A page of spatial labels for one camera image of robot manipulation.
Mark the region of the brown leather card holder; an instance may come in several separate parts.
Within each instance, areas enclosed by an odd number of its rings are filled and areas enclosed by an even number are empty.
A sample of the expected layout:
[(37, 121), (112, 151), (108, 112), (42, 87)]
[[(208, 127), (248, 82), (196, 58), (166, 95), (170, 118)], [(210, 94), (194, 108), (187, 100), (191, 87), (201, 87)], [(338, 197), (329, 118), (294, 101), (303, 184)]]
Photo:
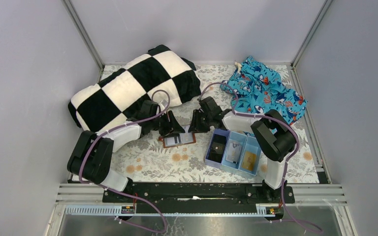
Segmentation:
[(194, 133), (189, 132), (190, 125), (184, 125), (183, 129), (185, 133), (179, 133), (168, 137), (159, 137), (158, 141), (162, 143), (164, 148), (178, 147), (182, 145), (196, 143), (196, 137)]

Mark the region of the grey credit card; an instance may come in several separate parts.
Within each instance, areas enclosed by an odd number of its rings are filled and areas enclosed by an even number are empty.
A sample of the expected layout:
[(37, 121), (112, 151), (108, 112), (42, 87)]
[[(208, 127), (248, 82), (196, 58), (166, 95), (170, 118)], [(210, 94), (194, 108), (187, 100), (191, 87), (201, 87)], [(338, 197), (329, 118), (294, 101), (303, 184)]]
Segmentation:
[(237, 164), (239, 162), (241, 149), (242, 145), (239, 141), (230, 140), (226, 148), (226, 161)]

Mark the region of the gold credit card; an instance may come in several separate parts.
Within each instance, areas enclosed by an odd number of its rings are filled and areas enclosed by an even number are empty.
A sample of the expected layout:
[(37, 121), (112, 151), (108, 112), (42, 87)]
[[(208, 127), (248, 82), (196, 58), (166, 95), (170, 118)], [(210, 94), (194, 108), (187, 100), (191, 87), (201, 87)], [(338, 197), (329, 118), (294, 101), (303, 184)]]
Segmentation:
[(255, 167), (256, 154), (250, 151), (245, 151), (241, 168), (247, 171), (253, 171)]

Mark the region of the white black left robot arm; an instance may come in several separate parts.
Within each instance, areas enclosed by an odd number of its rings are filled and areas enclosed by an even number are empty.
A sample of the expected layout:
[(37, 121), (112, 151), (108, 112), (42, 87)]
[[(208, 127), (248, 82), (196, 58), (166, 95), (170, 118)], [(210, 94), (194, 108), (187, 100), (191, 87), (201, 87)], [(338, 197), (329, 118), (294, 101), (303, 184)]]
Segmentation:
[(110, 167), (114, 152), (153, 130), (164, 138), (185, 133), (173, 112), (165, 109), (166, 106), (165, 100), (160, 103), (146, 100), (140, 110), (118, 128), (99, 133), (83, 131), (69, 158), (67, 170), (82, 176), (83, 180), (123, 192), (132, 181)]

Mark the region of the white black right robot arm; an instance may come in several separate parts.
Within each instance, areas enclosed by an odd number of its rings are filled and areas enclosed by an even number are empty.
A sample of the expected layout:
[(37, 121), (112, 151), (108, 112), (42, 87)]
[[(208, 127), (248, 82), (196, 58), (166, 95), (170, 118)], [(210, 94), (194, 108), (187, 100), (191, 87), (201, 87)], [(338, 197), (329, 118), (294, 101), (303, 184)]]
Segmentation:
[(210, 96), (198, 101), (200, 109), (193, 111), (189, 132), (206, 133), (213, 126), (253, 134), (261, 152), (268, 158), (264, 183), (272, 189), (280, 188), (284, 184), (287, 161), (299, 148), (298, 136), (281, 114), (274, 109), (265, 114), (223, 110)]

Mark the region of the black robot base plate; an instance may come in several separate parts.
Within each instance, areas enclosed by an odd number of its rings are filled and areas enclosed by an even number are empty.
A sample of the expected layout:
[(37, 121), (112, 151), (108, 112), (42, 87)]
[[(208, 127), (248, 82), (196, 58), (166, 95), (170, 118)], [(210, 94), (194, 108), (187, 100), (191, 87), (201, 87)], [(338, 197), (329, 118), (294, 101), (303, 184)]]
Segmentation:
[(278, 207), (281, 196), (287, 204), (295, 203), (293, 189), (285, 186), (284, 190), (273, 190), (262, 184), (251, 183), (154, 183), (135, 182), (125, 189), (125, 193), (136, 196), (132, 199), (107, 190), (103, 193), (103, 203), (130, 203), (132, 206), (149, 204), (146, 199), (160, 211), (166, 207), (177, 206), (228, 207), (234, 205), (265, 205)]

